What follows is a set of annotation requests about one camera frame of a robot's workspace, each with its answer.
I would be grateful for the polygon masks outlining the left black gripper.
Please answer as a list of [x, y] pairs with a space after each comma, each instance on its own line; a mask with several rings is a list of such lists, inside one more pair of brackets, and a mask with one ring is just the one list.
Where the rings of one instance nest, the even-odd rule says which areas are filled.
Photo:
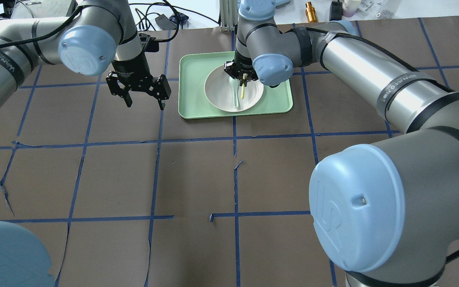
[[157, 77], [151, 74], [146, 58], [146, 52], [159, 50], [159, 42], [148, 34], [138, 34], [137, 37], [142, 45], [140, 54], [125, 61], [112, 61], [114, 70], [106, 76], [109, 91], [113, 96], [122, 98], [128, 108], [133, 104], [130, 91], [145, 92], [158, 100], [159, 108], [163, 111], [171, 96], [171, 87], [164, 74]]

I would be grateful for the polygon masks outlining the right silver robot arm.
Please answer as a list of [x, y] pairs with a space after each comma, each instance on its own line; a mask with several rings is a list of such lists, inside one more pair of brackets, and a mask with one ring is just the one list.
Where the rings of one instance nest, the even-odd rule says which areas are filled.
[[401, 136], [321, 160], [308, 189], [316, 235], [349, 287], [433, 287], [459, 239], [459, 92], [357, 37], [348, 21], [281, 33], [274, 0], [243, 0], [240, 84], [274, 87], [315, 62], [372, 105]]

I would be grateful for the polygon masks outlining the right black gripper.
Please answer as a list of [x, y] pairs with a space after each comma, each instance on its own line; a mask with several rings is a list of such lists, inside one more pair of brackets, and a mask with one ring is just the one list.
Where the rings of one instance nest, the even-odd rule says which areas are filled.
[[241, 82], [241, 86], [247, 86], [249, 81], [257, 81], [259, 77], [253, 68], [253, 60], [246, 56], [234, 56], [233, 60], [226, 61], [224, 71], [233, 79]]

